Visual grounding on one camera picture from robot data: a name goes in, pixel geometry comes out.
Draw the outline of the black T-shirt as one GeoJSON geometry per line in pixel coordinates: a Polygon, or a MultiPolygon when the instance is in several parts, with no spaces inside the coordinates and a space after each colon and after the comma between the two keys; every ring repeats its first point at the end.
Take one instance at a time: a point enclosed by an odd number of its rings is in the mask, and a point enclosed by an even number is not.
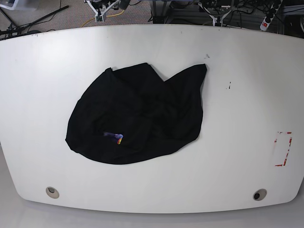
{"type": "Polygon", "coordinates": [[[106,69],[83,93],[68,121],[66,143],[84,157],[125,165],[170,155],[196,140],[205,64],[167,80],[142,63],[106,69]]]}

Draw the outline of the red tape rectangle marking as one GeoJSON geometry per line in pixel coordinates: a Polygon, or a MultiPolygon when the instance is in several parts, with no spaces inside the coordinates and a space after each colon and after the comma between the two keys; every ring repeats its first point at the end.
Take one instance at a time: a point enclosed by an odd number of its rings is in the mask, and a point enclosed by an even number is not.
{"type": "Polygon", "coordinates": [[[283,167],[286,165],[292,138],[292,132],[277,132],[273,151],[273,164],[275,167],[283,167]]]}

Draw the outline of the white power strip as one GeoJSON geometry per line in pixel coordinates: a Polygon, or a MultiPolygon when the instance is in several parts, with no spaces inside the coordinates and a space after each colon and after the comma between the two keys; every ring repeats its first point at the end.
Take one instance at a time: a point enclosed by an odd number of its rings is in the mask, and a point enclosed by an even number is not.
{"type": "Polygon", "coordinates": [[[262,21],[260,25],[260,30],[261,31],[267,31],[268,27],[270,26],[271,22],[273,21],[275,15],[279,11],[281,5],[282,5],[282,0],[275,0],[272,6],[270,7],[270,10],[266,14],[264,20],[262,21]]]}

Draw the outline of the black tripod stand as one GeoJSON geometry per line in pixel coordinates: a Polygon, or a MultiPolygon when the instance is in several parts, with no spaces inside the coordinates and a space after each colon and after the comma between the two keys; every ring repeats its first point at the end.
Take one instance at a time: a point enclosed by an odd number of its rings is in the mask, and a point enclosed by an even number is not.
{"type": "Polygon", "coordinates": [[[10,25],[5,31],[0,31],[0,40],[6,40],[10,38],[24,36],[22,32],[26,29],[31,28],[34,25],[50,22],[55,15],[69,8],[69,5],[61,6],[62,1],[60,1],[59,8],[33,22],[26,23],[24,25],[17,25],[2,9],[0,10],[1,14],[10,22],[10,25]]]}

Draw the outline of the metal frame base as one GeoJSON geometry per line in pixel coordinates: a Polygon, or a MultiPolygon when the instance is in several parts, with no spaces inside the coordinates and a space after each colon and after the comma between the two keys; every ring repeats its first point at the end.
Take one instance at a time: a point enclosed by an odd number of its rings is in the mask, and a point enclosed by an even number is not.
{"type": "Polygon", "coordinates": [[[199,0],[151,0],[154,24],[212,25],[212,18],[200,9],[199,0]]]}

